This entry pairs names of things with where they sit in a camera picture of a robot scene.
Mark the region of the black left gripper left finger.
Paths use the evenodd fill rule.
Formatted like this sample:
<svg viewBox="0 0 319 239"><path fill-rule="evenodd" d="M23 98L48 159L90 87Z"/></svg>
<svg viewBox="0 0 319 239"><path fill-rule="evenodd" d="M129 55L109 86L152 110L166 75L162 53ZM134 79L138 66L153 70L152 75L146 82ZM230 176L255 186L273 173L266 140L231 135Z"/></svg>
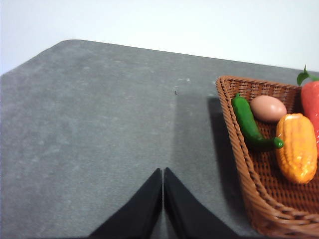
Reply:
<svg viewBox="0 0 319 239"><path fill-rule="evenodd" d="M90 234L91 239L148 239L162 209L162 172L158 168L118 211Z"/></svg>

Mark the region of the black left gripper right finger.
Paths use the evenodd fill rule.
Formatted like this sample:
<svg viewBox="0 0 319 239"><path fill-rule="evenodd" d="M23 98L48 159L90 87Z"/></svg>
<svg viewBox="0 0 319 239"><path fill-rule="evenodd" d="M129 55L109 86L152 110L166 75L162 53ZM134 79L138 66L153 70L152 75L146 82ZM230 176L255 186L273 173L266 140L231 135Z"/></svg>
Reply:
<svg viewBox="0 0 319 239"><path fill-rule="evenodd" d="M169 169L164 170L164 207L180 239L238 239Z"/></svg>

